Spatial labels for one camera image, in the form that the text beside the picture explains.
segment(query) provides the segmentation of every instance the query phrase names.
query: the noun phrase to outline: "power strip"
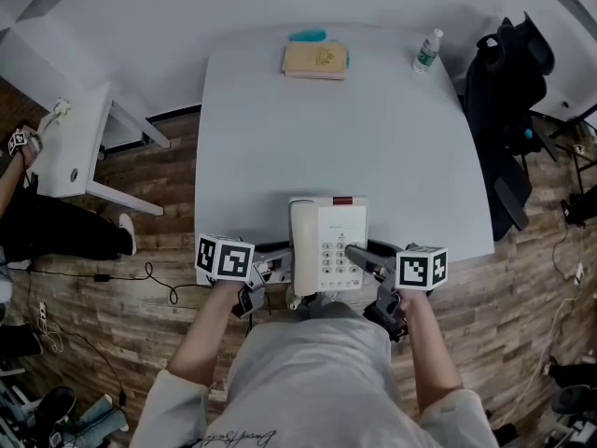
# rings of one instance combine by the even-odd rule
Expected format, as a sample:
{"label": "power strip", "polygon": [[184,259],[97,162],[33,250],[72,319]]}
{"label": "power strip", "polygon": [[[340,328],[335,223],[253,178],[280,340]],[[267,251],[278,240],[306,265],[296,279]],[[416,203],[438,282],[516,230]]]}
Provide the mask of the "power strip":
{"label": "power strip", "polygon": [[39,303],[39,320],[46,322],[48,312],[46,311],[46,304],[44,302]]}

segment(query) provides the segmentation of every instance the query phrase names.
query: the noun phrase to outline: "person's hand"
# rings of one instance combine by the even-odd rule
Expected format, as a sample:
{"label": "person's hand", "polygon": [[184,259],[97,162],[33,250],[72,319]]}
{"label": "person's hand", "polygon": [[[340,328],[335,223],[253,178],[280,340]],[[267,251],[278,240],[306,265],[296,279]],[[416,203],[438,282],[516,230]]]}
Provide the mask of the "person's hand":
{"label": "person's hand", "polygon": [[23,163],[25,164],[25,168],[31,166],[34,161],[34,154],[32,150],[29,148],[29,145],[21,146],[20,154],[22,155]]}
{"label": "person's hand", "polygon": [[244,287],[244,282],[236,280],[218,280],[212,288],[214,297],[229,304],[230,310],[239,301],[239,292]]}
{"label": "person's hand", "polygon": [[408,288],[401,288],[398,293],[400,294],[400,310],[408,316],[409,309],[413,305],[419,303],[429,303],[427,300],[427,294],[424,290],[412,290]]}

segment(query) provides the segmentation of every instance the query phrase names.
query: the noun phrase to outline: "white desk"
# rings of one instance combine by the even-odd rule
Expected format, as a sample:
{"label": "white desk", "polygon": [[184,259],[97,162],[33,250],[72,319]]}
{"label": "white desk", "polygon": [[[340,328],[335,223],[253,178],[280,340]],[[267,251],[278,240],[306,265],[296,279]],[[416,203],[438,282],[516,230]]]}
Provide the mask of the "white desk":
{"label": "white desk", "polygon": [[345,81],[286,78],[287,35],[237,34],[211,52],[203,92],[195,232],[288,239],[288,200],[365,195],[369,237],[493,252],[485,187],[441,61],[411,69],[422,35],[327,26],[348,45]]}
{"label": "white desk", "polygon": [[162,147],[170,141],[155,127],[136,119],[115,102],[110,83],[98,86],[83,96],[71,100],[71,110],[60,124],[51,120],[51,113],[39,123],[44,150],[29,173],[39,175],[39,194],[62,198],[92,194],[113,203],[156,216],[162,207],[99,184],[93,180],[102,135],[108,114],[125,125],[134,125]]}

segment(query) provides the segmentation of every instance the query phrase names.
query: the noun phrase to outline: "beige book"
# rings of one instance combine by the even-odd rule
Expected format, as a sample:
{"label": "beige book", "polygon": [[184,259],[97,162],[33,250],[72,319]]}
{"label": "beige book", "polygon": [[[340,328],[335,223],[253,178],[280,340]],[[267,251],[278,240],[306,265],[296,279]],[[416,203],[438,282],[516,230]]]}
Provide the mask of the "beige book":
{"label": "beige book", "polygon": [[293,41],[286,46],[282,70],[287,77],[344,79],[346,45],[332,41]]}

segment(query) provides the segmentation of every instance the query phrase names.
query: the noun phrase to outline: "plastic bottle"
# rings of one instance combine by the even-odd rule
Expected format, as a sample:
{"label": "plastic bottle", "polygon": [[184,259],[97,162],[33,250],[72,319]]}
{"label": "plastic bottle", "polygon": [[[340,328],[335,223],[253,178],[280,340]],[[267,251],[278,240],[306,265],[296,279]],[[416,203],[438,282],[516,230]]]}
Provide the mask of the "plastic bottle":
{"label": "plastic bottle", "polygon": [[444,36],[444,33],[436,28],[433,31],[433,34],[428,36],[421,49],[419,50],[419,54],[417,58],[414,59],[412,63],[412,69],[417,73],[424,73],[429,71],[429,67],[431,63],[437,57],[437,52],[439,51],[439,44],[441,37]]}

